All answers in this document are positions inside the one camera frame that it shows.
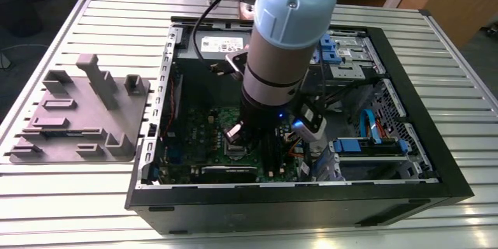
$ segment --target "green circuit board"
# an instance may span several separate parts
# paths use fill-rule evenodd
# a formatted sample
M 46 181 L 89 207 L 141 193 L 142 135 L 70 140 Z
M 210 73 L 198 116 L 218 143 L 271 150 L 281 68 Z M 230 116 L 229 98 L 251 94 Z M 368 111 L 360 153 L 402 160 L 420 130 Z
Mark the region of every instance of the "green circuit board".
M 166 170 L 166 184 L 191 184 L 191 173 L 197 166 L 251 166 L 258 168 L 258 182 L 297 181 L 298 159 L 286 162 L 281 174 L 265 174 L 261 151 L 255 149 L 243 156 L 227 156 L 223 128 L 237 123 L 238 107 L 217 107 L 210 110 L 190 109 L 185 119 L 185 139 L 182 164 L 170 164 Z M 283 137 L 290 132 L 290 122 L 285 120 L 278 133 Z

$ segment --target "metal slotted table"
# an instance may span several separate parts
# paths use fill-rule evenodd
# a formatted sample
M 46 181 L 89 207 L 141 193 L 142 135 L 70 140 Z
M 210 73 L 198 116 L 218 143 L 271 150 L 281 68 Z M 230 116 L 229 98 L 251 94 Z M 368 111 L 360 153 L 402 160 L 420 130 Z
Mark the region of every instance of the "metal slotted table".
M 206 7 L 206 0 L 79 0 L 2 124 L 2 154 L 32 116 L 49 69 L 83 76 L 78 54 L 95 53 L 114 77 L 135 73 L 155 79 L 171 16 L 198 17 Z M 223 1 L 210 17 L 237 19 L 237 2 Z M 386 227 L 161 236 L 125 210 L 133 163 L 20 165 L 3 156 L 0 246 L 498 247 L 497 100 L 430 16 L 338 6 L 333 23 L 384 29 L 476 197 Z

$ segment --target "light blue robot joint cap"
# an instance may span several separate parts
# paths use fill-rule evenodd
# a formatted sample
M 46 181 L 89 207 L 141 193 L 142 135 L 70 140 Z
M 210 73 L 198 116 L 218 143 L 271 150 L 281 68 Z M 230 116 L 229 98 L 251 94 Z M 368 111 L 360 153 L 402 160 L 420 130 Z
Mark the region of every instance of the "light blue robot joint cap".
M 283 49 L 317 44 L 329 29 L 337 0 L 257 0 L 255 27 Z

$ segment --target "wire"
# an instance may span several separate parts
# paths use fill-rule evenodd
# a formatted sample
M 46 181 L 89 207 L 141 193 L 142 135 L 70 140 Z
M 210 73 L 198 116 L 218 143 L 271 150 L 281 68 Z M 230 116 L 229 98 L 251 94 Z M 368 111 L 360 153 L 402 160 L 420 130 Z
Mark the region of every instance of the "wire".
M 19 45 L 14 45 L 14 46 L 10 46 L 10 47 L 2 49 L 0 52 L 7 51 L 7 50 L 14 49 L 14 48 L 19 48 L 19 47 L 46 47 L 46 48 L 49 48 L 49 45 L 43 45 L 43 44 L 19 44 Z
M 2 49 L 0 50 L 0 66 L 2 66 L 0 69 L 4 70 L 6 72 L 12 70 L 14 63 L 11 62 L 11 65 L 8 67 L 6 67 L 3 65 L 3 56 L 4 55 L 2 54 L 2 52 L 7 51 L 7 50 L 11 50 L 14 48 L 19 48 L 19 47 L 46 47 L 46 48 L 49 48 L 47 45 L 42 45 L 42 44 L 19 44 L 19 45 L 14 45 L 14 46 L 10 46 L 10 47 Z
M 326 71 L 324 70 L 324 54 L 322 54 L 322 42 L 318 42 L 318 61 L 321 62 L 321 70 L 322 70 L 322 106 L 324 112 L 328 109 L 326 106 Z
M 302 141 L 302 138 L 300 137 L 298 140 L 294 142 L 293 147 L 289 149 L 289 152 L 288 152 L 289 155 L 294 154 L 294 153 L 293 153 L 293 150 L 294 150 L 296 146 L 298 145 L 298 143 L 300 143 L 301 141 Z
M 348 84 L 341 90 L 338 90 L 337 92 L 332 93 L 328 97 L 326 97 L 326 106 L 329 106 L 330 104 L 334 104 L 337 103 L 342 97 L 354 89 L 357 89 L 360 86 L 365 86 L 365 85 L 372 85 L 372 84 L 376 84 L 378 81 L 381 80 L 380 77 L 373 77 L 373 78 L 369 78 L 366 80 L 360 80 L 360 81 L 356 81 L 356 82 L 352 82 L 350 84 Z
M 201 26 L 201 24 L 202 24 L 206 16 L 209 15 L 209 13 L 211 12 L 211 10 L 217 7 L 217 5 L 221 2 L 222 2 L 222 0 L 215 0 L 211 3 L 210 7 L 206 9 L 205 13 L 201 15 L 199 19 L 197 20 L 197 23 L 195 23 L 195 26 L 194 26 L 194 30 L 193 30 L 194 51 L 195 51 L 195 54 L 197 54 L 197 57 L 198 57 L 199 61 L 206 65 L 206 67 L 209 67 L 209 64 L 206 63 L 203 54 L 199 51 L 199 46 L 197 45 L 197 30 L 199 29 L 199 26 Z

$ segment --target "gray plastic part holder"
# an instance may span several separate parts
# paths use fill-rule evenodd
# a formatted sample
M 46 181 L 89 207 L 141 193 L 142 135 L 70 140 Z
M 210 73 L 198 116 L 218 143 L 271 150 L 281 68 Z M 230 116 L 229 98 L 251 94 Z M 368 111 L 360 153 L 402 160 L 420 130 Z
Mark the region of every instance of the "gray plastic part holder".
M 114 78 L 83 54 L 87 78 L 50 71 L 28 127 L 11 150 L 14 163 L 127 162 L 135 156 L 150 82 L 138 75 Z

